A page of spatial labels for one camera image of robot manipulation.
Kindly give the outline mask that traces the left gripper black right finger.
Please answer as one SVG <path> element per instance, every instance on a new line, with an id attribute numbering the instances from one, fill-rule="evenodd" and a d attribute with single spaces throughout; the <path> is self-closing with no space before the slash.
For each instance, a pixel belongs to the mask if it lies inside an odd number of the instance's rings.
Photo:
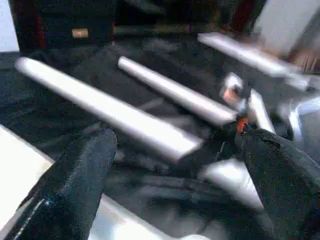
<path id="1" fill-rule="evenodd" d="M 239 135 L 239 150 L 279 240 L 320 238 L 320 166 L 265 129 Z"/>

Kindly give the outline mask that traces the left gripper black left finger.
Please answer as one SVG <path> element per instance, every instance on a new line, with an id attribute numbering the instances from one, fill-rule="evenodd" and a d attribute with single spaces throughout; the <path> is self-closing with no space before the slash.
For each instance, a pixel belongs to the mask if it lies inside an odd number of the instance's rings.
<path id="1" fill-rule="evenodd" d="M 2 240 L 86 240 L 115 159 L 117 137 L 98 129 L 70 143 L 20 202 Z"/>

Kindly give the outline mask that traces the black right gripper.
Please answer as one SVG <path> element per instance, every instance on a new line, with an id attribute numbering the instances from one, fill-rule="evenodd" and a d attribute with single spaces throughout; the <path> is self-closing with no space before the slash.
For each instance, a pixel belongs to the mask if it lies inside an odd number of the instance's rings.
<path id="1" fill-rule="evenodd" d="M 179 160 L 179 168 L 185 171 L 198 171 L 203 166 L 216 161 L 224 141 L 233 142 L 246 126 L 250 125 L 249 117 L 231 117 L 220 122 L 219 139 L 207 140 L 198 149 Z"/>

